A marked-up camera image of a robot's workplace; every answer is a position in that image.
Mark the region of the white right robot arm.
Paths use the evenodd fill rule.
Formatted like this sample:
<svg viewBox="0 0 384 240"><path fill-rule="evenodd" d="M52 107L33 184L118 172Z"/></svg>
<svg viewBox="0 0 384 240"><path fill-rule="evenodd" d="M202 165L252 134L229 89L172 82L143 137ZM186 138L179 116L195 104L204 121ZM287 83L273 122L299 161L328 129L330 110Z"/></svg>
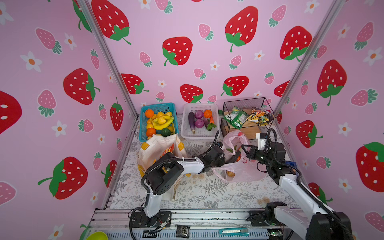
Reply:
<svg viewBox="0 0 384 240"><path fill-rule="evenodd" d="M286 149L277 141L277 133L269 129L257 146L242 145L246 157L266 166L268 175L300 206L305 216L290 210L283 203L271 203L265 210L267 222L279 222L304 240L351 240L351 221L346 214L335 212L322 202L301 181L302 173L286 163Z"/></svg>

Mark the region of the red snack packet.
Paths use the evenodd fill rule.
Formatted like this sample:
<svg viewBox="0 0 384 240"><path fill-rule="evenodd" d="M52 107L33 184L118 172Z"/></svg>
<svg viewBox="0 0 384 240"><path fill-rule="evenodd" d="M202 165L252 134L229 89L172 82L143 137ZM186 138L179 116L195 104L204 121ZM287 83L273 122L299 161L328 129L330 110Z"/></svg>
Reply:
<svg viewBox="0 0 384 240"><path fill-rule="evenodd" d="M160 158L162 158L167 153L173 153L175 148L175 144L172 144L170 147L166 148L164 152L161 154Z"/></svg>

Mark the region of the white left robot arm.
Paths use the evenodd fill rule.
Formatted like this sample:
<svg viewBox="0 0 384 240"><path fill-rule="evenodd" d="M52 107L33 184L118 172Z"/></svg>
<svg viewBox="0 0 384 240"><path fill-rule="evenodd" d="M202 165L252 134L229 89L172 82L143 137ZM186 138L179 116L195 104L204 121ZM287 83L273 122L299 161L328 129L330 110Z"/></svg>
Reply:
<svg viewBox="0 0 384 240"><path fill-rule="evenodd" d="M143 206L132 211L129 227L155 228L156 230L169 227L172 212L160 210L163 195L183 175L203 174L225 163L225 154L221 145L213 145L204 153L192 158L180 158L171 152L166 152L146 170L141 179L141 185L146 190L146 200Z"/></svg>

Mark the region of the pink plastic grocery bag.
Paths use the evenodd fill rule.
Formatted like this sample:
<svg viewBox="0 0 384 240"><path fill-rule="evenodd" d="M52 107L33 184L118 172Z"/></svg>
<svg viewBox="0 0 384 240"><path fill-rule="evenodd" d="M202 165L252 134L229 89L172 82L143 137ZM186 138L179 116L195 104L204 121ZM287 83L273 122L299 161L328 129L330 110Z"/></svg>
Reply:
<svg viewBox="0 0 384 240"><path fill-rule="evenodd" d="M240 159L232 164L225 164L222 167L212 168L213 173L224 183L235 182L254 182L262 180L266 173L265 167L259 171L257 161L249 160L241 148L241 145L250 145L250 141L244 133L239 130L228 133L223 139L223 151L225 159L228 160L237 151L240 151ZM231 171L236 175L233 178L227 176L226 171Z"/></svg>

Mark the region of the white canvas tote bag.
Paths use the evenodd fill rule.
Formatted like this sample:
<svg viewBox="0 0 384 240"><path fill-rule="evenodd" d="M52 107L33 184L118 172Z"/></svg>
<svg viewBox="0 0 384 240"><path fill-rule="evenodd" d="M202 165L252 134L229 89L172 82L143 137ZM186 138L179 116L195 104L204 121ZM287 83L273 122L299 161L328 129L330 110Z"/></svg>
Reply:
<svg viewBox="0 0 384 240"><path fill-rule="evenodd" d="M164 150L175 144L175 148L172 154L175 157L187 158L187 152L185 146L177 134L163 137L162 135L155 135L146 142L142 143L137 156L138 169L141 178L155 162L160 159L161 154Z"/></svg>

